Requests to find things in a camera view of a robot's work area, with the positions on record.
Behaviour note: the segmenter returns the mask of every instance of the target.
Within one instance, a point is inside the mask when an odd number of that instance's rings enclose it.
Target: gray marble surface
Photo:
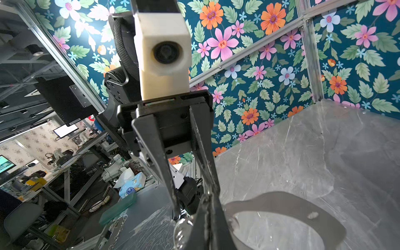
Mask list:
[[[216,158],[221,203],[270,191],[305,198],[346,228],[339,249],[399,249],[400,121],[323,100]],[[237,215],[253,249],[323,249],[316,232],[265,212]]]

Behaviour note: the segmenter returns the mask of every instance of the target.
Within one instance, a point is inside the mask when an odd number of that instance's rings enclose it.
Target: ceiling light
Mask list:
[[[37,44],[31,44],[26,48],[34,56],[40,56],[41,54],[43,54],[43,50]]]

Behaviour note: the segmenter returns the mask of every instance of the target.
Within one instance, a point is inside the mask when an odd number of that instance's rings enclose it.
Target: white flower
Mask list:
[[[55,0],[55,3],[60,9],[60,15],[67,19],[69,15],[75,21],[80,19],[80,15],[77,10],[80,10],[80,2],[78,0]]]
[[[240,65],[236,65],[236,63],[234,63],[231,66],[226,68],[224,75],[226,78],[229,78],[230,76],[232,76],[232,79],[236,79],[236,77],[238,77],[238,74],[236,72],[239,72],[241,70],[241,68],[242,67]]]
[[[322,20],[320,21],[321,27],[325,28],[330,33],[333,31],[333,25],[340,23],[340,16],[335,15],[336,9],[329,10],[328,12],[322,13]]]
[[[280,73],[282,74],[279,77],[280,82],[284,82],[285,85],[289,85],[290,80],[293,80],[295,77],[295,74],[293,72],[293,67],[290,66],[288,69],[283,68],[281,69]]]

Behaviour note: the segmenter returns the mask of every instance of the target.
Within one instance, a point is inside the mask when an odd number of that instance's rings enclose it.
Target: chair backrest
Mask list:
[[[24,202],[15,208],[4,220],[4,228],[14,242],[42,214],[43,209],[36,204]]]

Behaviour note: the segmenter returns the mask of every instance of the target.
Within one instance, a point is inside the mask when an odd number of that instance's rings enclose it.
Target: floral wallpaper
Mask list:
[[[397,0],[353,2],[314,18],[325,98],[400,118]]]

